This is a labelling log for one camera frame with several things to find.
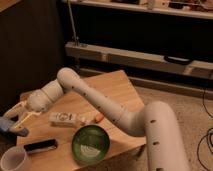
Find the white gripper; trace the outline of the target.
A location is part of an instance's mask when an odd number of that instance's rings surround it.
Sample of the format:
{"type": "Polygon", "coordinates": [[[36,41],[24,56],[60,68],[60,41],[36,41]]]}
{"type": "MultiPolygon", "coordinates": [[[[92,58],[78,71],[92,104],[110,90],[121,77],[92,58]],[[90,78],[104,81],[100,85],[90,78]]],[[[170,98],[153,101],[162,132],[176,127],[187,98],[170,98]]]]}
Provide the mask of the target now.
{"type": "Polygon", "coordinates": [[[27,98],[27,106],[35,111],[26,112],[26,103],[19,102],[7,112],[3,114],[4,118],[11,119],[16,116],[21,116],[18,121],[11,127],[12,131],[20,131],[25,126],[35,120],[41,115],[40,112],[44,112],[48,108],[48,98],[42,90],[36,90],[27,98]]]}

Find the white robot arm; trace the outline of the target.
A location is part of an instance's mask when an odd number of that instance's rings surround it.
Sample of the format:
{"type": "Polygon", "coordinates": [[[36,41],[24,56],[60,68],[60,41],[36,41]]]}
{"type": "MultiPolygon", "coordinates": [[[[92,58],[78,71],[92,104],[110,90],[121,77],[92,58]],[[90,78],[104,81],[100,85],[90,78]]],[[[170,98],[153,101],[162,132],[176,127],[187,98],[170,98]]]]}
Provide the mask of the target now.
{"type": "Polygon", "coordinates": [[[48,111],[68,91],[81,95],[124,133],[145,137],[149,171],[190,171],[177,117],[167,103],[154,101],[135,113],[130,112],[89,86],[70,68],[60,69],[55,80],[5,112],[0,117],[0,130],[27,136],[25,123],[48,111]]]}

